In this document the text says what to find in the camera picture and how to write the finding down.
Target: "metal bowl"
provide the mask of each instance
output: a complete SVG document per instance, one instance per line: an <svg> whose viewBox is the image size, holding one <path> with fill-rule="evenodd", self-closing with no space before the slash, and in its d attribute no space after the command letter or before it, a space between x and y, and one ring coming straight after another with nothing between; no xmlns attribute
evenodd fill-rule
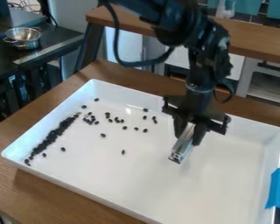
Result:
<svg viewBox="0 0 280 224"><path fill-rule="evenodd" d="M18 27L8 30L4 42L15 46L20 50L30 50L39 47L40 44L40 29L38 27Z"/></svg>

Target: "black cable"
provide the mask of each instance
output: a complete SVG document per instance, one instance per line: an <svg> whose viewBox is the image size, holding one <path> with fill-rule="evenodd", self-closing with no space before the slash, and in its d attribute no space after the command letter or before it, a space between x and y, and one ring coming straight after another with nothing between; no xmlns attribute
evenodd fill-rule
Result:
<svg viewBox="0 0 280 224"><path fill-rule="evenodd" d="M43 0L37 0L37 1L39 2L41 9L45 12L45 14L47 14L47 16L55 23L56 26L59 26L56 19L53 17L50 10L48 9L48 7L43 3Z"/></svg>
<svg viewBox="0 0 280 224"><path fill-rule="evenodd" d="M172 54L172 52L174 51L174 47L170 47L167 50L167 52L163 53L161 56L159 56L156 59L149 59L145 61L133 61L133 62L121 60L118 53L118 41L119 41L119 31L120 31L118 17L108 0L100 0L100 1L107 8L107 10L109 11L109 13L111 14L114 20L115 35L114 35L114 42L113 42L113 51L114 51L115 59L119 64L125 67L147 67L166 61L168 57Z"/></svg>

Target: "table leg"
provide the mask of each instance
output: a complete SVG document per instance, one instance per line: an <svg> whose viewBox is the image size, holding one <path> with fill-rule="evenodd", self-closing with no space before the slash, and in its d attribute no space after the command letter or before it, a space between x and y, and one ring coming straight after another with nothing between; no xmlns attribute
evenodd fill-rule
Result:
<svg viewBox="0 0 280 224"><path fill-rule="evenodd" d="M5 81L6 81L5 97L7 100L9 111L11 114L13 114L19 110L18 98L17 98L15 88L11 87L11 84L9 83L9 79L6 79Z"/></svg>
<svg viewBox="0 0 280 224"><path fill-rule="evenodd" d="M84 36L84 43L80 49L80 54L75 67L75 72L96 60L97 53L102 42L104 26L99 24L88 24Z"/></svg>

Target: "black bean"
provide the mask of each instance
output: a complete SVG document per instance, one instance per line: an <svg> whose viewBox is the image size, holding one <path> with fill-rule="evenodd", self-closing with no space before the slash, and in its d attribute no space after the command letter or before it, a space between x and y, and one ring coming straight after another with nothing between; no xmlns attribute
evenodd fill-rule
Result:
<svg viewBox="0 0 280 224"><path fill-rule="evenodd" d="M67 126L67 121L62 121L62 122L60 122L59 126L60 126L60 127L65 127L65 126Z"/></svg>
<svg viewBox="0 0 280 224"><path fill-rule="evenodd" d="M63 131L64 131L63 129L57 129L57 135L62 136Z"/></svg>

